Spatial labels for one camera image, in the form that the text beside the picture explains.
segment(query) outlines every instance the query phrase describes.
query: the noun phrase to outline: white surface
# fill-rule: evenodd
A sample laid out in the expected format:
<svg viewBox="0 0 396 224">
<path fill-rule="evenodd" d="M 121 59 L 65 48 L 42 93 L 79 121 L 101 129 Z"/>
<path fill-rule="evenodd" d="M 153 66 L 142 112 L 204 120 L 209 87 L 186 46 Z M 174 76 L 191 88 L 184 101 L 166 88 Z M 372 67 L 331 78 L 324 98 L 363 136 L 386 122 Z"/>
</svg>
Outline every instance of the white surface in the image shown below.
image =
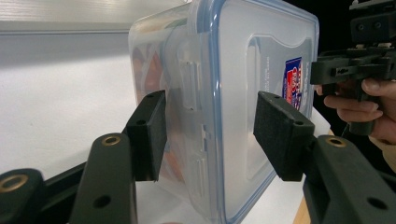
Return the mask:
<svg viewBox="0 0 396 224">
<path fill-rule="evenodd" d="M 119 31 L 184 0 L 2 0 L 0 32 Z"/>
<path fill-rule="evenodd" d="M 122 130 L 136 107 L 127 39 L 0 35 L 0 174 L 30 167 L 50 178 L 84 162 L 95 138 Z M 276 177 L 242 223 L 292 223 L 302 197 L 302 182 Z M 154 183 L 137 183 L 137 200 L 140 223 L 202 223 Z"/>
</svg>

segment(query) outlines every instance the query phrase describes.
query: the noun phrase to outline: person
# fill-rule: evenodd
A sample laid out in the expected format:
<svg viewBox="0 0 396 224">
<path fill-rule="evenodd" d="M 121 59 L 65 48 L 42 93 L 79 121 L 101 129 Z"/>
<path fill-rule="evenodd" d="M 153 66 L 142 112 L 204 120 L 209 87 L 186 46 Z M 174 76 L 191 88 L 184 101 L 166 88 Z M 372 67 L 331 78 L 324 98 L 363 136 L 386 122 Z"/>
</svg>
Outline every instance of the person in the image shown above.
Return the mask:
<svg viewBox="0 0 396 224">
<path fill-rule="evenodd" d="M 324 1 L 320 4 L 315 0 L 284 1 L 318 17 L 318 54 L 354 46 L 349 23 L 359 14 L 349 10 L 352 0 Z M 349 134 L 346 139 L 361 151 L 377 171 L 396 176 L 396 83 L 367 78 L 361 85 L 368 94 L 380 97 L 380 104 L 347 99 L 346 91 L 354 86 L 346 82 L 339 83 L 338 95 L 323 95 L 321 88 L 316 87 L 314 108 L 330 122 L 333 133 L 338 136 L 342 136 L 351 121 L 375 120 L 370 136 Z"/>
</svg>

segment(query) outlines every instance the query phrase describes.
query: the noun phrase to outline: plastic container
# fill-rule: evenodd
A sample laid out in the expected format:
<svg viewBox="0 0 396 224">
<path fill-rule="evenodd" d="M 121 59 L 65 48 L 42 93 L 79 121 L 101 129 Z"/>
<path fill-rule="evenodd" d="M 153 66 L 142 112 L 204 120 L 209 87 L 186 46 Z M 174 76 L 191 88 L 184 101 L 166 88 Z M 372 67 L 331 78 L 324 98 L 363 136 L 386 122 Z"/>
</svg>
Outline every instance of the plastic container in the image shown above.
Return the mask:
<svg viewBox="0 0 396 224">
<path fill-rule="evenodd" d="M 129 44 L 137 102 L 166 90 L 159 184 L 208 223 L 240 222 L 276 175 L 253 135 L 258 91 L 310 118 L 317 18 L 276 0 L 194 0 L 136 21 Z"/>
</svg>

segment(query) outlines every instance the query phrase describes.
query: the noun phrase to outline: human hand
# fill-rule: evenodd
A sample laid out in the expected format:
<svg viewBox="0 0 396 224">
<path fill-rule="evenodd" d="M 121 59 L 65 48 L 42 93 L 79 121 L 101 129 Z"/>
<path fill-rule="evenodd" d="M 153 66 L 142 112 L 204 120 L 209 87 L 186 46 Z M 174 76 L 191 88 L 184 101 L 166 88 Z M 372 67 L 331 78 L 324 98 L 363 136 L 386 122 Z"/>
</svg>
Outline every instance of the human hand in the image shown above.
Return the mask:
<svg viewBox="0 0 396 224">
<path fill-rule="evenodd" d="M 396 82 L 366 78 L 361 88 L 369 95 L 378 96 L 378 103 L 358 102 L 354 95 L 354 81 L 339 83 L 336 95 L 326 96 L 324 104 L 337 110 L 345 122 L 375 120 L 371 137 L 396 145 Z M 316 86 L 321 95 L 321 87 Z"/>
</svg>

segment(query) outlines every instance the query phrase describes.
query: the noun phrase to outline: label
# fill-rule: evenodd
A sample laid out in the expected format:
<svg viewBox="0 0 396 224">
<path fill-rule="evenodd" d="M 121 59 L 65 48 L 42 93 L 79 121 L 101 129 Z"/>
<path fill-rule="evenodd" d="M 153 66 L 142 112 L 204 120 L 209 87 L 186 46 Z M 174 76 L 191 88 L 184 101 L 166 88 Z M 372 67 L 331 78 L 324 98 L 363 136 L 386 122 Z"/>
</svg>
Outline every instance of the label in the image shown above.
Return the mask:
<svg viewBox="0 0 396 224">
<path fill-rule="evenodd" d="M 303 96 L 303 68 L 301 67 L 301 59 L 296 58 L 286 61 L 285 74 L 283 76 L 282 96 L 296 109 L 300 109 Z"/>
</svg>

